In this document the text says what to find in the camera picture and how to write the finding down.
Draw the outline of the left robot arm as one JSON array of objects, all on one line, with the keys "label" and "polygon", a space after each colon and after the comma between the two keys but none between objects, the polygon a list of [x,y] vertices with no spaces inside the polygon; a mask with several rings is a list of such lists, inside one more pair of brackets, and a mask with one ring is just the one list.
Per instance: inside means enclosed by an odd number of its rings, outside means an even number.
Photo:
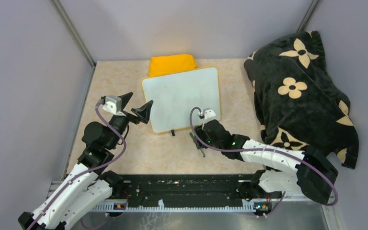
[{"label": "left robot arm", "polygon": [[125,107],[132,92],[101,97],[95,105],[100,122],[89,123],[82,137],[86,147],[68,176],[33,212],[24,212],[18,222],[24,230],[70,230],[102,201],[119,198],[125,191],[123,178],[106,167],[126,151],[123,133],[129,124],[147,124],[153,101],[130,112]]}]

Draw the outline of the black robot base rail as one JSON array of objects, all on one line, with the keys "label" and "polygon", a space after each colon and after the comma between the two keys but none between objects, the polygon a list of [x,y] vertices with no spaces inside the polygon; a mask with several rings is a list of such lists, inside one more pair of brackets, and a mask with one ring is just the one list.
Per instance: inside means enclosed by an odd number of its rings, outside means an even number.
[{"label": "black robot base rail", "polygon": [[97,204],[93,212],[270,212],[282,192],[267,193],[254,174],[122,175],[118,198]]}]

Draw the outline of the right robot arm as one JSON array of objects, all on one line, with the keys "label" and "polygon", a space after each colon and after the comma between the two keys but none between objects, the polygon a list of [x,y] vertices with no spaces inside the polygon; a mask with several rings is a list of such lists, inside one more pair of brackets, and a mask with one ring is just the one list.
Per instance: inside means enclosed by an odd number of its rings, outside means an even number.
[{"label": "right robot arm", "polygon": [[338,200],[334,183],[337,169],[313,147],[290,150],[258,142],[248,136],[231,134],[217,120],[192,127],[195,141],[202,148],[221,152],[230,159],[260,163],[267,170],[251,183],[251,193],[264,197],[271,192],[300,193],[310,200],[330,205]]}]

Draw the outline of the green whiteboard marker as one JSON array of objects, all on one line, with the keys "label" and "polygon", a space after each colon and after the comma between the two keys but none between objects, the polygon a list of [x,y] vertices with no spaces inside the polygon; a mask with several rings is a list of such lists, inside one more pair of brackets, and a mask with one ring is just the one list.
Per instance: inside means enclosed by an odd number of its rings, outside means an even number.
[{"label": "green whiteboard marker", "polygon": [[192,132],[190,132],[190,133],[189,133],[189,135],[190,135],[190,137],[191,137],[192,141],[194,142],[194,144],[195,144],[195,146],[196,146],[197,150],[201,153],[202,157],[203,157],[203,158],[205,158],[205,157],[206,157],[206,155],[204,154],[204,152],[203,152],[202,148],[199,146],[199,144],[198,144],[198,142],[197,142],[197,140],[196,140],[195,136],[193,135],[193,133],[192,133]]}]

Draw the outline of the yellow-framed whiteboard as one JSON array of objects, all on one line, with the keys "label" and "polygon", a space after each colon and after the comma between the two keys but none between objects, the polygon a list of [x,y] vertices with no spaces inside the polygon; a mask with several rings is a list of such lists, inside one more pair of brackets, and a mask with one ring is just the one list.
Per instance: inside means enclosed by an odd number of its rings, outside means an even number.
[{"label": "yellow-framed whiteboard", "polygon": [[147,77],[141,82],[144,98],[153,101],[150,124],[154,133],[170,132],[202,123],[194,107],[210,108],[221,120],[219,71],[207,67],[164,76]]}]

